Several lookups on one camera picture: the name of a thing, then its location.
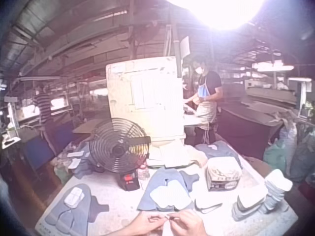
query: striped shirt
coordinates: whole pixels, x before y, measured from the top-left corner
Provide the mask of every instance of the striped shirt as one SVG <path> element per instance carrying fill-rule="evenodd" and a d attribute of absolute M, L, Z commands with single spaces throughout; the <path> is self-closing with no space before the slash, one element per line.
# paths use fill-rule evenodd
<path fill-rule="evenodd" d="M 52 121 L 51 116 L 51 101 L 50 97 L 46 93 L 40 93 L 33 99 L 34 105 L 39 108 L 39 122 L 45 124 L 48 121 Z"/>

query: finger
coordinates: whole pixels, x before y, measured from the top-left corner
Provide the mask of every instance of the finger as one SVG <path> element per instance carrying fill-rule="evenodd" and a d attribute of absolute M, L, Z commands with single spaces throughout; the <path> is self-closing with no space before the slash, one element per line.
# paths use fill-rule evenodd
<path fill-rule="evenodd" d="M 155 222 L 151 223 L 152 229 L 157 229 L 159 227 L 161 227 L 162 225 L 164 225 L 164 223 L 167 221 L 167 218 L 163 218 L 160 220 L 157 220 Z"/>
<path fill-rule="evenodd" d="M 173 219 L 174 218 L 180 219 L 185 225 L 189 224 L 190 220 L 192 219 L 191 215 L 185 210 L 180 211 L 179 213 L 168 214 L 168 216 Z"/>
<path fill-rule="evenodd" d="M 185 236 L 186 235 L 186 230 L 183 229 L 181 226 L 179 226 L 176 221 L 170 220 L 169 221 L 171 225 L 171 230 L 172 232 L 177 235 L 177 236 Z"/>
<path fill-rule="evenodd" d="M 175 212 L 175 213 L 170 213 L 170 214 L 167 214 L 170 218 L 180 218 L 180 214 Z"/>
<path fill-rule="evenodd" d="M 150 218 L 160 218 L 160 219 L 165 217 L 165 215 L 158 212 L 147 212 L 147 216 Z"/>

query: window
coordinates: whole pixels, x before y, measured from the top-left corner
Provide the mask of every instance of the window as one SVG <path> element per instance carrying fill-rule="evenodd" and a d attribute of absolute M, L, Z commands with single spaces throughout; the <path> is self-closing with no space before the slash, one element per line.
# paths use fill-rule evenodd
<path fill-rule="evenodd" d="M 64 98 L 56 98 L 56 99 L 53 99 L 51 101 L 51 104 L 52 104 L 52 107 L 51 107 L 51 110 L 57 110 L 57 109 L 60 109 L 62 107 L 65 107 L 66 104 L 65 104 L 65 100 Z"/>

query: stacked insole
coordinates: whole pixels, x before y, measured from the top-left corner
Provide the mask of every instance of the stacked insole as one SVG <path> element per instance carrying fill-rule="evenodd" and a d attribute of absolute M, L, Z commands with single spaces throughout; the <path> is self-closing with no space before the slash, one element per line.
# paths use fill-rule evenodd
<path fill-rule="evenodd" d="M 284 199 L 285 193 L 291 190 L 292 182 L 280 170 L 274 170 L 266 177 L 265 185 L 268 194 L 259 211 L 268 214 Z"/>
<path fill-rule="evenodd" d="M 263 184 L 244 189 L 232 206 L 233 219 L 240 221 L 256 212 L 263 204 L 267 193 L 268 190 Z"/>

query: bright light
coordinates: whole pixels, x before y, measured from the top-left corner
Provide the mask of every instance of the bright light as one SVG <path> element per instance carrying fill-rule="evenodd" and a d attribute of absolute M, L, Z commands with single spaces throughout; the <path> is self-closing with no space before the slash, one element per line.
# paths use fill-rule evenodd
<path fill-rule="evenodd" d="M 293 70 L 294 66 L 293 65 L 282 65 L 282 66 L 271 66 L 271 67 L 263 67 L 263 68 L 258 68 L 258 72 L 268 72 L 268 71 L 289 71 Z"/>
<path fill-rule="evenodd" d="M 56 109 L 65 107 L 65 105 L 64 105 L 64 98 L 53 99 L 51 101 L 51 104 L 53 104 L 53 106 L 51 107 L 51 110 L 56 110 Z"/>
<path fill-rule="evenodd" d="M 271 62 L 259 62 L 254 63 L 252 68 L 257 69 L 258 72 L 268 72 L 268 71 L 288 71 L 293 70 L 293 65 L 284 65 L 282 60 L 275 60 L 275 63 Z"/>
<path fill-rule="evenodd" d="M 90 91 L 90 94 L 107 96 L 108 95 L 108 89 L 107 88 L 95 89 L 95 90 Z"/>
<path fill-rule="evenodd" d="M 211 28 L 231 30 L 250 21 L 265 0 L 168 0 L 190 10 Z"/>
<path fill-rule="evenodd" d="M 29 105 L 27 107 L 22 107 L 22 112 L 23 112 L 24 118 L 29 118 L 29 117 L 33 117 L 33 116 L 39 115 L 39 108 L 36 107 L 35 108 L 35 112 L 34 112 L 34 108 L 35 108 L 34 105 Z"/>
<path fill-rule="evenodd" d="M 295 77 L 295 78 L 289 78 L 289 80 L 292 81 L 299 81 L 299 82 L 311 82 L 311 78 L 303 78 L 303 77 Z"/>

